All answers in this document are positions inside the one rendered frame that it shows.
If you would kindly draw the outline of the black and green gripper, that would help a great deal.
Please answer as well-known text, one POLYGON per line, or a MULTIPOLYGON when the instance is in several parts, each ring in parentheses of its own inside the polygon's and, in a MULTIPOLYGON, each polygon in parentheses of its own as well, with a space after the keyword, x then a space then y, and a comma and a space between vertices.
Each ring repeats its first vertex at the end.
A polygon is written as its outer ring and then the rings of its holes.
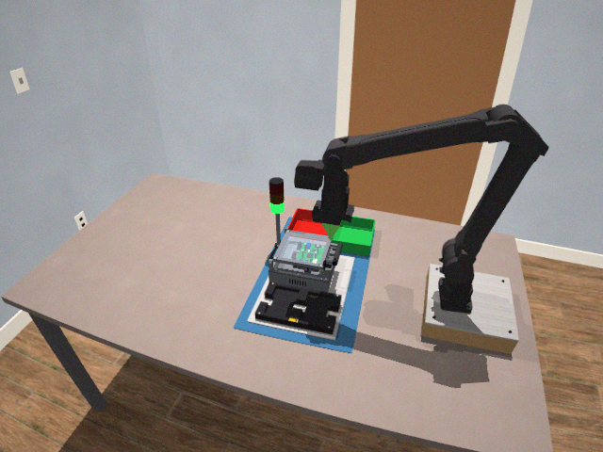
POLYGON ((321 207, 321 201, 316 202, 312 211, 312 217, 314 222, 322 223, 330 241, 333 241, 334 234, 340 227, 341 220, 351 222, 354 205, 348 204, 345 211, 346 193, 340 197, 331 197, 331 195, 323 191, 323 205, 321 207))

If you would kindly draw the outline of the green bin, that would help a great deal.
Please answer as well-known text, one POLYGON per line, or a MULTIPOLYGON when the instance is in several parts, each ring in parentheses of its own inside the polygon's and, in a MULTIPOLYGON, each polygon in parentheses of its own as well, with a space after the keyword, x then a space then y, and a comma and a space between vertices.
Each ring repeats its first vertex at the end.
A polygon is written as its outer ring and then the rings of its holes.
POLYGON ((352 217, 351 222, 342 220, 339 229, 334 234, 332 243, 341 243, 343 245, 341 252, 369 256, 375 220, 358 217, 352 217))

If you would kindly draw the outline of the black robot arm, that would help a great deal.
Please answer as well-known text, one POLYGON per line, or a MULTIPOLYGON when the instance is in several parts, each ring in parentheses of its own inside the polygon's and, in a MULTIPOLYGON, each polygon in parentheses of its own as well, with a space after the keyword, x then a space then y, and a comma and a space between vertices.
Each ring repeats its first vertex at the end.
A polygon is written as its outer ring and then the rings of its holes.
POLYGON ((534 130, 511 106, 497 105, 460 117, 369 135, 339 137, 329 143, 322 160, 299 162, 294 185, 318 191, 324 176, 321 207, 323 191, 331 198, 346 193, 346 211, 350 175, 344 170, 353 166, 454 145, 507 140, 508 150, 488 187, 463 229, 444 244, 442 258, 439 258, 443 263, 439 272, 445 275, 445 279, 441 277, 438 282, 441 309, 470 314, 476 256, 532 164, 540 155, 545 156, 549 148, 534 130))

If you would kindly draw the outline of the red open tray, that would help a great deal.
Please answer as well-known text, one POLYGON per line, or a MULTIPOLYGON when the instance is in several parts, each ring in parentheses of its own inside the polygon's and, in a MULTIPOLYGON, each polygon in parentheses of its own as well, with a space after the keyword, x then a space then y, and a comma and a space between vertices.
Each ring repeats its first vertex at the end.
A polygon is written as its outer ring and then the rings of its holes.
POLYGON ((310 234, 328 235, 320 222, 314 222, 312 217, 313 210, 297 208, 291 219, 288 230, 298 231, 310 234))

